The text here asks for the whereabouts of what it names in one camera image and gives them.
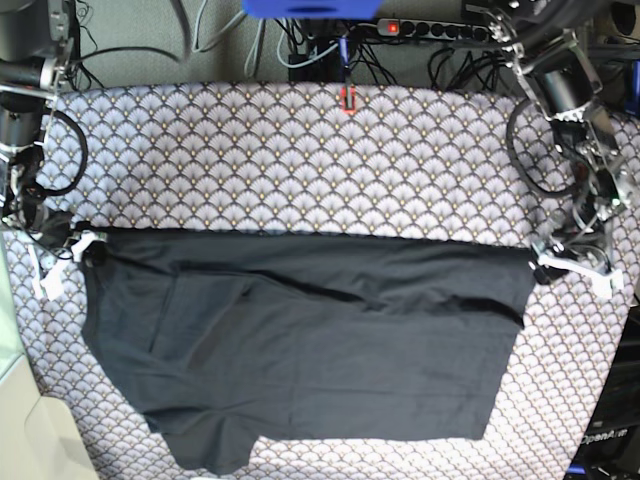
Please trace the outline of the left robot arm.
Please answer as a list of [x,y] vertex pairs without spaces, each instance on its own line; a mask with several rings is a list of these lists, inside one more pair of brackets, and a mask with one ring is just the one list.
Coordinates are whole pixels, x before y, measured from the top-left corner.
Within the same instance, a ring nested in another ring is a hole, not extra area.
[[[610,297],[623,286],[613,261],[611,224],[631,208],[637,187],[598,97],[603,83],[575,32],[597,7],[580,1],[492,1],[486,18],[489,47],[504,55],[525,94],[506,127],[510,163],[537,196],[571,200],[555,229],[533,243],[530,267],[542,285],[573,272],[588,278],[596,295]],[[549,123],[554,147],[574,175],[560,190],[537,183],[516,151],[516,122],[530,106]]]

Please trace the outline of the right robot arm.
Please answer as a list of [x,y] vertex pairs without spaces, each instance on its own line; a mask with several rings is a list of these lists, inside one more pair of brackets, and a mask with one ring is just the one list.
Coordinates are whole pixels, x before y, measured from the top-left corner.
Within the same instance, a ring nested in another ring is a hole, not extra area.
[[[80,54],[80,23],[74,1],[4,1],[1,4],[1,228],[19,232],[56,260],[70,260],[79,232],[69,212],[46,200],[73,191],[89,159],[78,123],[59,111],[60,87]],[[77,137],[76,175],[59,188],[38,183],[44,143],[54,122]]]

